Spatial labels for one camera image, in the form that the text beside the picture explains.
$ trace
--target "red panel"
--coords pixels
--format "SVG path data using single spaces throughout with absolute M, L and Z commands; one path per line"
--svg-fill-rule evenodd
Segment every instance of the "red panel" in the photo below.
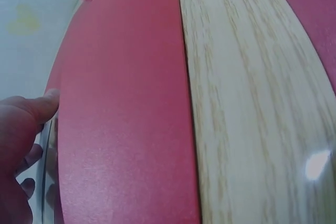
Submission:
M 309 35 L 336 91 L 336 0 L 287 0 Z
M 179 0 L 92 0 L 62 42 L 65 224 L 199 223 Z

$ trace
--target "glossy surface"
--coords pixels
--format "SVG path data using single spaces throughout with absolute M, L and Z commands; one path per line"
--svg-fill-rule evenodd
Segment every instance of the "glossy surface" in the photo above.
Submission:
M 203 223 L 336 223 L 336 99 L 285 0 L 181 0 Z

